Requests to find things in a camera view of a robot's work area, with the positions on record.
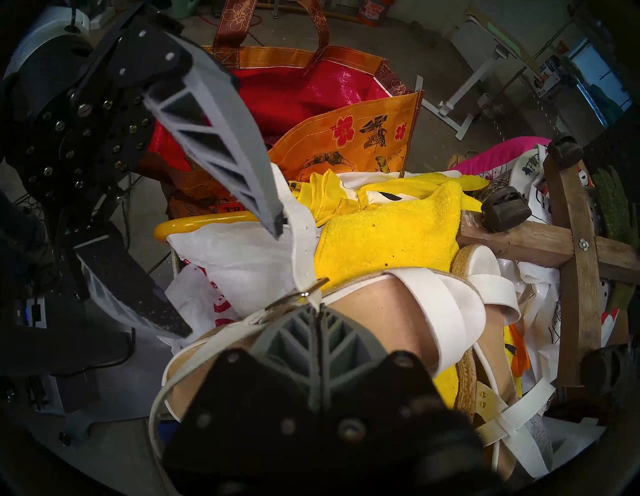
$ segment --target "pink fabric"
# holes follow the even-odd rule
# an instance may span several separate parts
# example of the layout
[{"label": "pink fabric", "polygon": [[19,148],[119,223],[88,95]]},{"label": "pink fabric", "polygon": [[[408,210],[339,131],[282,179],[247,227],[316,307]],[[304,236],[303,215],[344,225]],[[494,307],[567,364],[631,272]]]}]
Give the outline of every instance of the pink fabric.
[{"label": "pink fabric", "polygon": [[512,138],[489,148],[486,152],[482,152],[472,159],[465,160],[452,169],[458,170],[466,175],[482,174],[495,167],[511,162],[536,145],[547,146],[550,142],[551,140],[540,138],[539,136]]}]

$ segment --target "yellow plastic handle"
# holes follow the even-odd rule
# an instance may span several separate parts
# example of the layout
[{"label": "yellow plastic handle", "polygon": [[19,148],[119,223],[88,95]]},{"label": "yellow plastic handle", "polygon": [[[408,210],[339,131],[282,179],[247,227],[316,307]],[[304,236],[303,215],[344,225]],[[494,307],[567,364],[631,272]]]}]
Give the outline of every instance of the yellow plastic handle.
[{"label": "yellow plastic handle", "polygon": [[211,223],[231,224],[233,222],[258,222],[258,219],[249,211],[182,217],[158,224],[154,229],[154,238],[161,243],[166,243],[166,237],[170,234],[192,232]]}]

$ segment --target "electrical cord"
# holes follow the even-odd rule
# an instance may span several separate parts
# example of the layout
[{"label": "electrical cord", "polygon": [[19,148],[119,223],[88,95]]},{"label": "electrical cord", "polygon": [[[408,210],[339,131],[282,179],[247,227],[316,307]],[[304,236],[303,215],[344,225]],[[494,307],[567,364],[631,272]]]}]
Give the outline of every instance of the electrical cord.
[{"label": "electrical cord", "polygon": [[80,375],[80,374],[84,374],[85,372],[93,371],[93,370],[96,370],[96,369],[109,369],[111,367],[117,367],[118,365],[122,365],[126,361],[128,361],[133,356],[135,351],[136,351],[136,330],[132,327],[131,328],[131,336],[127,340],[127,354],[125,355],[125,357],[123,359],[118,360],[117,362],[110,363],[110,364],[89,365],[88,367],[85,367],[81,371],[71,372],[69,374],[49,374],[49,375],[51,377],[67,379],[69,377],[74,377],[74,376],[77,376],[77,375]]},{"label": "electrical cord", "polygon": [[[206,17],[204,17],[203,15],[199,15],[198,17],[200,17],[200,20],[203,20],[204,22],[206,22],[207,24],[210,24],[212,26],[220,26],[219,24],[207,19]],[[249,28],[254,28],[255,26],[257,26],[258,24],[262,24],[262,17],[260,17],[259,15],[255,15],[254,16],[256,19],[258,19],[258,22],[256,22],[255,24],[249,24]],[[261,47],[264,47],[264,43],[262,43],[258,38],[256,38],[253,33],[251,32],[251,29],[249,29],[249,31],[247,32],[247,34],[249,34],[249,36],[251,36],[256,43],[258,43]]]},{"label": "electrical cord", "polygon": [[167,258],[169,258],[169,255],[171,255],[171,252],[167,253],[164,257],[162,257],[162,259],[153,267],[151,267],[148,271],[147,274],[151,274],[151,272],[153,272],[154,270],[156,270],[160,265],[162,265],[162,262],[164,262]]}]

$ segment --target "flower pattern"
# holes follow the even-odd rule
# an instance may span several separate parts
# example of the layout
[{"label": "flower pattern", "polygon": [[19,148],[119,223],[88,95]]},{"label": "flower pattern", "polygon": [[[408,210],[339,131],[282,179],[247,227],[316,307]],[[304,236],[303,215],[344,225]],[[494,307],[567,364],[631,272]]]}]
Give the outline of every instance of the flower pattern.
[{"label": "flower pattern", "polygon": [[245,0],[241,4],[234,5],[233,9],[227,9],[223,19],[229,22],[229,29],[232,31],[242,31],[249,29],[249,23],[253,17],[253,12],[249,6],[250,0]]},{"label": "flower pattern", "polygon": [[326,27],[326,19],[324,18],[324,14],[321,10],[311,7],[309,9],[309,15],[311,16],[311,20],[314,21],[314,24],[318,29],[322,30]]},{"label": "flower pattern", "polygon": [[338,148],[342,148],[347,144],[347,141],[351,141],[355,135],[353,128],[353,116],[348,115],[338,119],[338,122],[332,126],[333,138]]},{"label": "flower pattern", "polygon": [[399,79],[396,79],[391,83],[391,94],[393,96],[397,97],[400,95],[408,95],[409,93],[411,93],[409,88],[407,88]]},{"label": "flower pattern", "polygon": [[403,122],[401,125],[396,127],[396,141],[400,141],[404,138],[404,134],[406,132],[406,122]]}]

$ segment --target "wall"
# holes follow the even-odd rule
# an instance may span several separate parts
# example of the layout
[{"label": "wall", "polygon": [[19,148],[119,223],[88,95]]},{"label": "wall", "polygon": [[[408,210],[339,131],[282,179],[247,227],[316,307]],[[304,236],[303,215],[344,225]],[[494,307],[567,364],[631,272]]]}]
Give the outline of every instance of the wall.
[{"label": "wall", "polygon": [[[416,20],[422,27],[451,38],[458,28],[464,29],[464,11],[473,4],[492,17],[496,24],[515,37],[524,49],[534,56],[569,19],[566,11],[569,3],[571,0],[396,0],[396,4],[389,11],[389,17],[405,22]],[[571,48],[582,38],[582,33],[575,25],[570,24],[553,46],[563,40]],[[488,51],[488,54],[491,54],[495,42],[489,36],[488,39],[479,39],[476,45],[466,54],[458,47],[472,67],[475,65],[474,60],[480,57],[478,52],[484,54]],[[552,53],[553,48],[547,49],[537,61],[542,64]],[[495,75],[504,84],[521,67],[521,62],[509,58],[496,69]],[[529,90],[520,81],[515,81],[506,94],[518,104],[528,96]]]}]

